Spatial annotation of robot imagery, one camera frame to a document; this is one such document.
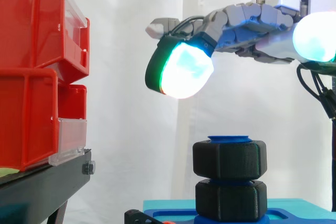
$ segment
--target red storage bin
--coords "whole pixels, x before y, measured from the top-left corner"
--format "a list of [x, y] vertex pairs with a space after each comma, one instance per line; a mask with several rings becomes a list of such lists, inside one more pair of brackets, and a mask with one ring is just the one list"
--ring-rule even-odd
[[0, 69], [0, 168], [25, 170], [83, 154], [86, 87], [52, 69]]
[[89, 26], [73, 0], [0, 0], [0, 68], [52, 68], [60, 82], [89, 74]]

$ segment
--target white backdrop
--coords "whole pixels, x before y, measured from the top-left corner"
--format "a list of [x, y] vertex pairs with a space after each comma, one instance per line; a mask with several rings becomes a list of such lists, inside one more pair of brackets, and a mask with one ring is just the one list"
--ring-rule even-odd
[[[248, 1], [192, 0], [183, 3], [183, 15]], [[228, 53], [216, 54], [213, 63], [201, 92], [179, 102], [174, 176], [184, 181], [173, 182], [172, 197], [194, 198], [202, 179], [192, 170], [195, 142], [208, 135], [249, 135], [267, 144], [268, 172], [260, 180], [269, 198], [303, 198], [330, 209], [331, 123], [297, 80], [297, 63], [266, 65]], [[324, 81], [330, 84], [330, 78]]]
[[266, 142], [269, 168], [262, 180], [269, 197], [330, 207], [331, 124], [300, 86], [295, 64], [221, 54], [191, 99], [178, 102], [145, 87], [157, 43], [144, 32], [148, 23], [249, 0], [75, 1], [91, 20], [90, 76], [80, 83], [88, 88], [87, 147], [97, 170], [70, 199], [65, 224], [123, 223], [123, 213], [142, 209], [145, 199], [194, 198], [201, 178], [192, 173], [192, 144], [210, 134]]

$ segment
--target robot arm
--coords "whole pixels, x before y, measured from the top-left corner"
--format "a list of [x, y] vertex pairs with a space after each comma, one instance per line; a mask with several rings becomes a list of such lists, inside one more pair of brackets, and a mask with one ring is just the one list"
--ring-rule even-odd
[[[146, 70], [146, 85], [175, 98], [190, 97], [214, 71], [214, 51], [264, 63], [298, 60], [299, 81], [334, 121], [336, 96], [319, 77], [336, 76], [334, 19], [336, 0], [252, 0], [181, 23], [155, 19], [146, 31], [160, 42]], [[318, 94], [306, 85], [301, 69], [311, 70]]]
[[[336, 0], [252, 0], [215, 10], [202, 23], [199, 20], [184, 23], [175, 35], [185, 36], [191, 43], [196, 37], [206, 36], [209, 38], [204, 38], [203, 43], [215, 45], [215, 51], [234, 52], [260, 62], [305, 63], [309, 61], [305, 58], [309, 53], [295, 49], [293, 32], [305, 16], [329, 11], [336, 11]], [[155, 19], [146, 30], [151, 37], [162, 38], [174, 29], [172, 24], [179, 26], [179, 21]], [[202, 47], [201, 39], [197, 44]]]

